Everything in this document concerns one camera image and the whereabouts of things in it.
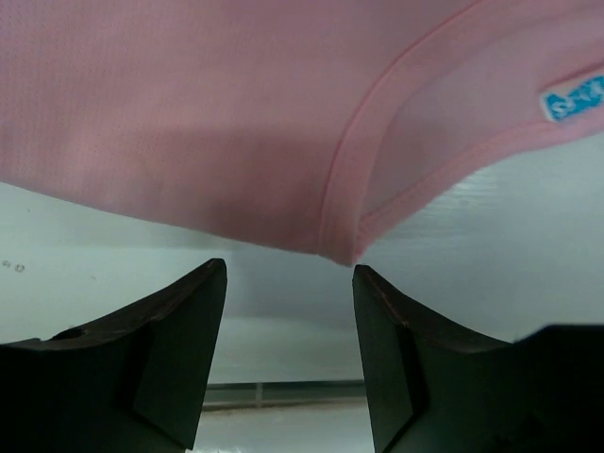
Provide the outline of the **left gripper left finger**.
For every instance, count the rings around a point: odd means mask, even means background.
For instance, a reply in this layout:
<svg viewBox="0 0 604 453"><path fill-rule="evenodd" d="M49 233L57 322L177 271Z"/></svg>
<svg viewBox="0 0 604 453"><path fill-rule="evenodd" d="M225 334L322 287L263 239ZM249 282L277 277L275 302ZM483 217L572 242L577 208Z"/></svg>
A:
<svg viewBox="0 0 604 453"><path fill-rule="evenodd" d="M87 324L3 344L2 450L191 450L226 292L212 259Z"/></svg>

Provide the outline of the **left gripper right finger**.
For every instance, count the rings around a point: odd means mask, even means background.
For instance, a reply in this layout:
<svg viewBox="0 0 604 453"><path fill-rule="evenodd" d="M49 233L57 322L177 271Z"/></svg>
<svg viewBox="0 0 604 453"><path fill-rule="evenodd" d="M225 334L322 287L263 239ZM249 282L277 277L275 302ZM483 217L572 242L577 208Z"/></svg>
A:
<svg viewBox="0 0 604 453"><path fill-rule="evenodd" d="M506 343L366 265L353 298L376 451L602 450L602 326L548 326Z"/></svg>

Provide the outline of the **pink t shirt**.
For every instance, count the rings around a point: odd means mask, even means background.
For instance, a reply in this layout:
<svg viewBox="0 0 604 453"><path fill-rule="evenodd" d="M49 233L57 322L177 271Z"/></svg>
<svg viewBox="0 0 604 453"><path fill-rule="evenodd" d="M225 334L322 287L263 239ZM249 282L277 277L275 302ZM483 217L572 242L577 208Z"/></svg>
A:
<svg viewBox="0 0 604 453"><path fill-rule="evenodd" d="M1 178L351 264L603 128L599 1L5 1Z"/></svg>

